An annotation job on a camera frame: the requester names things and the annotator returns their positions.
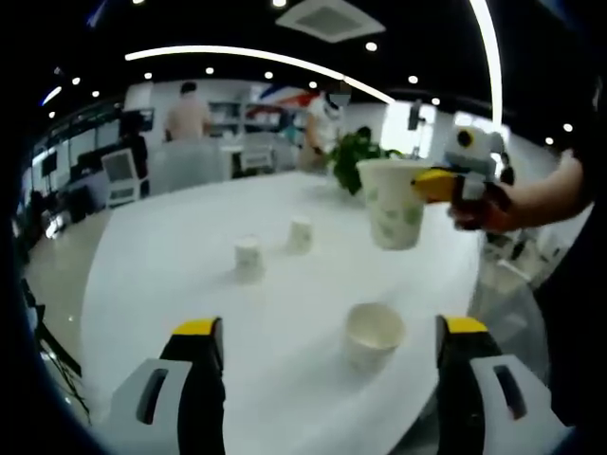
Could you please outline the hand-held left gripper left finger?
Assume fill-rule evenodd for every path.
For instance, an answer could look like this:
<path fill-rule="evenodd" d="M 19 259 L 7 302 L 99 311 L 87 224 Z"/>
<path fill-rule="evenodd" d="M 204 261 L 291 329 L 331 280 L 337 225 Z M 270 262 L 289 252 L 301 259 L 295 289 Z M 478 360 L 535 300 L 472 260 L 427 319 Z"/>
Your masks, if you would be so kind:
<path fill-rule="evenodd" d="M 115 390 L 113 454 L 223 454 L 223 320 L 192 319 Z"/>

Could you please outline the person's right hand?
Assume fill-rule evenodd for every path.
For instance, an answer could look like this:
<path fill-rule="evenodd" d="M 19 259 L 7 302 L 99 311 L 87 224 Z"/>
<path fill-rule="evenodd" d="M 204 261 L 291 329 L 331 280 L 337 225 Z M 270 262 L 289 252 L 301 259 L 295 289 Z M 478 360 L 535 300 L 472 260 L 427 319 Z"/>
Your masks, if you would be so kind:
<path fill-rule="evenodd" d="M 511 188 L 503 184 L 488 184 L 478 200 L 458 200 L 451 204 L 448 215 L 459 230 L 483 230 L 504 233 L 517 229 Z"/>

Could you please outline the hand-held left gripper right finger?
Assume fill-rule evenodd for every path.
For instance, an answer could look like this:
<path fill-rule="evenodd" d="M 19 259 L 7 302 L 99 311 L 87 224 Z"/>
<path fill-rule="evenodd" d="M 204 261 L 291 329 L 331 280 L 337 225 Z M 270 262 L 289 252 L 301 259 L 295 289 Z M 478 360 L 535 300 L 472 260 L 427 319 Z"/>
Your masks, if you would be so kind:
<path fill-rule="evenodd" d="M 439 454 L 551 454 L 566 427 L 551 393 L 475 318 L 436 319 Z"/>

